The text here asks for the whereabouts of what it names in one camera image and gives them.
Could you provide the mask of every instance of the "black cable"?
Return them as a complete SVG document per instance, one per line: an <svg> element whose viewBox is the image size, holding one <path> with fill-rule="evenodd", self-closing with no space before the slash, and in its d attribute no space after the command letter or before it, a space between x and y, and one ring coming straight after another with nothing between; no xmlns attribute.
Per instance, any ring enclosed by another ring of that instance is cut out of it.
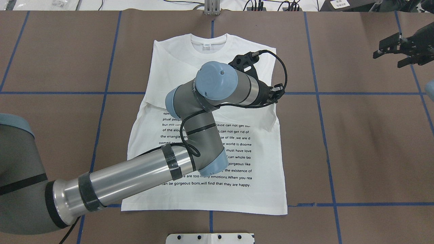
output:
<svg viewBox="0 0 434 244"><path fill-rule="evenodd" d="M184 139L184 135L183 135L183 133L182 133L182 129L184 128L184 124L185 124L185 122L186 122L187 120L193 118L193 117L196 116L196 115L199 115L199 114L201 114L201 113L204 113L204 112L206 112L206 111L205 111L205 110L200 110L200 111L198 111L198 112L196 112L196 113L194 113L194 114L192 114L192 115L186 117L186 118L182 121L181 126L180 126L180 128L179 128L179 136L181 137L181 141L182 141L182 143L181 143L181 142L174 142L174 143L171 143L170 145L171 145L171 146L184 146L185 149L187 149L187 151L188 151L189 153L191 153L193 156L195 156L195 157L200 157L200 156L201 156L201 153L199 152L199 150L198 150L195 146L193 146L192 144L188 144L187 141ZM140 155L135 156L135 158L136 158L136 157L139 157L139 156L142 156L142 155L145 155L145 154L148 154L148 153L153 152L153 151L157 151L157 150L160 149L160 148L161 148L161 147L153 148L153 149L148 150L148 151L146 151L146 152L144 152L144 153L142 153L142 154L140 154Z"/></svg>
<svg viewBox="0 0 434 244"><path fill-rule="evenodd" d="M247 0L246 5L244 5L243 11L246 10L247 4L249 4L249 2L252 3L252 10L253 10L253 1L252 0Z"/></svg>
<svg viewBox="0 0 434 244"><path fill-rule="evenodd" d="M291 4L289 1L283 1L283 2L280 2L280 5L279 5L279 8L277 9L277 11L279 11L280 10L280 7L282 6L282 4L284 4L284 3L288 3L288 9L289 9L289 5Z"/></svg>
<svg viewBox="0 0 434 244"><path fill-rule="evenodd" d="M193 8L193 10L199 9L200 7L204 7L205 4L201 3L199 5L197 5L196 7Z"/></svg>
<svg viewBox="0 0 434 244"><path fill-rule="evenodd" d="M101 10L101 8L102 8L102 5L104 4L104 0L101 0L101 6L99 6L99 9L98 9L98 11L100 11Z"/></svg>
<svg viewBox="0 0 434 244"><path fill-rule="evenodd" d="M80 217L78 217L76 219L76 221L71 225L71 228L69 228L69 231L65 234L65 236L63 237L63 239L59 242L59 244L63 244L65 242L65 240L68 238L69 234L71 234L72 230L74 229L74 227L76 226L77 222L79 221Z"/></svg>
<svg viewBox="0 0 434 244"><path fill-rule="evenodd" d="M197 3L197 4L203 4L203 3L199 3L199 2L190 2L190 1L172 1L172 0L163 0L164 2L169 2L169 3Z"/></svg>
<svg viewBox="0 0 434 244"><path fill-rule="evenodd" d="M283 61L275 53L273 53L273 52L271 52L269 50L266 50L266 49L265 50L260 50L259 51L259 55L261 55L262 53L269 53L269 54L273 55L280 62L280 64L282 65L283 72L285 73L285 83L283 84L283 90L285 91L286 85L288 84L288 72L286 71L285 64L283 63ZM233 106L233 107L239 107L239 108L245 108L245 109L258 109L258 108L263 108L263 107L270 106L271 104L274 104L276 102L277 102L277 99L275 99L275 100L273 100L273 101L271 101L269 103L266 103L264 105L259 105L259 106L244 106L244 105L238 105L238 104L234 104L234 103L223 103L223 104L217 105L216 107L220 108L220 107L223 107L223 106Z"/></svg>
<svg viewBox="0 0 434 244"><path fill-rule="evenodd" d="M184 128L184 124L187 122L187 120L193 118L193 117L196 116L196 115L199 115L199 114L201 114L201 113L205 113L205 112L206 112L205 110L200 110L200 111L198 111L198 112L196 112L196 113L194 113L194 114L192 114L192 115L186 117L186 118L182 121L182 123L181 123L181 127L180 127L180 129L179 129L179 135L181 136L181 141L182 141L182 143L185 145L185 148L187 149L187 151L188 151L189 153L191 153L193 156L196 156L196 157L200 157L200 156L201 156L201 153L200 153L197 149L196 149L196 154L194 154L194 153L191 151L190 147L193 147L193 146L190 145L190 144L188 144L188 143L185 141L185 139L184 139L184 135L183 135L183 133L182 133L182 129Z"/></svg>

